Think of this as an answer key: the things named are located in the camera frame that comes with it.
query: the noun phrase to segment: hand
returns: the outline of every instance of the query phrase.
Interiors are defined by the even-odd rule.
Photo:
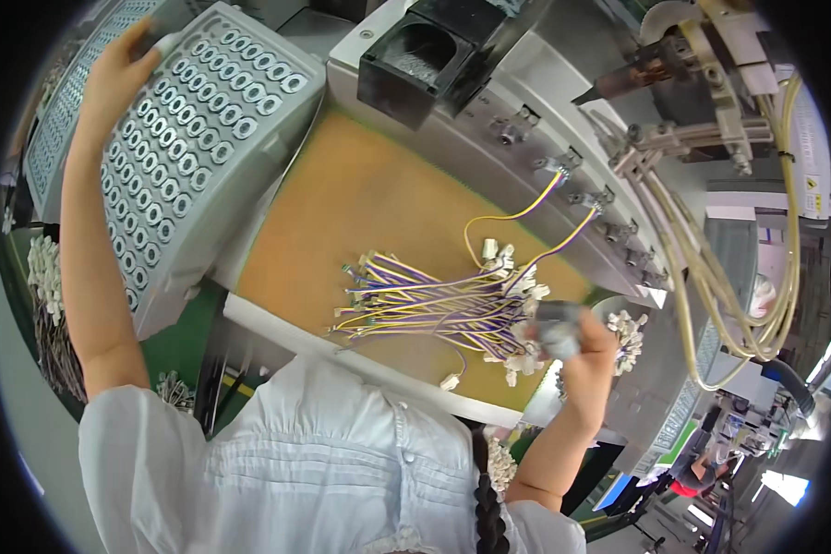
[[[582,308],[578,324],[581,354],[564,362],[561,370],[567,394],[564,409],[595,433],[603,423],[619,341],[587,308]]]
[[[148,31],[150,23],[150,16],[139,19],[108,44],[92,65],[80,104],[76,137],[101,148],[135,94],[159,65],[160,52],[154,48],[140,60],[131,60],[131,50]]]

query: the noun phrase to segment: light blue shirt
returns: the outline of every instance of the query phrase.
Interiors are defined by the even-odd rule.
[[[206,442],[155,393],[99,394],[79,427],[109,552],[474,552],[470,432],[328,361],[299,356]],[[514,553],[584,552],[581,527],[502,505]]]

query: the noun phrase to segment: woman's left hand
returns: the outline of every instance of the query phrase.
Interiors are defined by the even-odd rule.
[[[108,44],[92,65],[80,104],[76,137],[101,145],[159,65],[160,52],[156,48],[140,60],[132,60],[133,47],[148,32],[150,23],[150,16],[139,19]]]

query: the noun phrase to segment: forearm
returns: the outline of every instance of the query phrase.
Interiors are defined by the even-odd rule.
[[[565,404],[526,451],[505,492],[505,501],[534,500],[559,512],[563,496],[575,480],[600,425],[601,421],[586,421]]]
[[[61,270],[68,332],[90,397],[115,384],[148,386],[126,304],[125,284],[104,219],[102,140],[78,129],[62,185]],[[113,375],[98,372],[106,357],[121,358]]]

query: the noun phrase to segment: woman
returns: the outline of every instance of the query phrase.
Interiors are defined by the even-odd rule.
[[[600,428],[616,342],[590,312],[567,361],[569,400],[532,444],[506,502],[487,444],[448,414],[297,357],[208,444],[150,391],[102,210],[99,166],[159,53],[130,59],[140,21],[89,74],[62,196],[68,329],[89,395],[79,458],[111,552],[585,550],[561,497]]]

